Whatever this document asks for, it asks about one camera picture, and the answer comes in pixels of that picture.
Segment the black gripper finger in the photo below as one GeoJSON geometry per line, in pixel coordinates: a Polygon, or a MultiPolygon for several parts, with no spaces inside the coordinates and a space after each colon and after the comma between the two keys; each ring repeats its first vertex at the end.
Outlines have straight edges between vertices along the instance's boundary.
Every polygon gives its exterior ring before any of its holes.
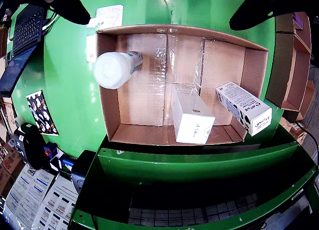
{"type": "Polygon", "coordinates": [[[244,0],[229,20],[232,30],[246,30],[269,18],[305,12],[310,21],[319,23],[319,0],[244,0]]]}
{"type": "Polygon", "coordinates": [[[90,21],[90,14],[80,0],[0,0],[0,16],[3,17],[7,10],[14,14],[22,4],[49,9],[75,24],[87,25],[90,21]]]}

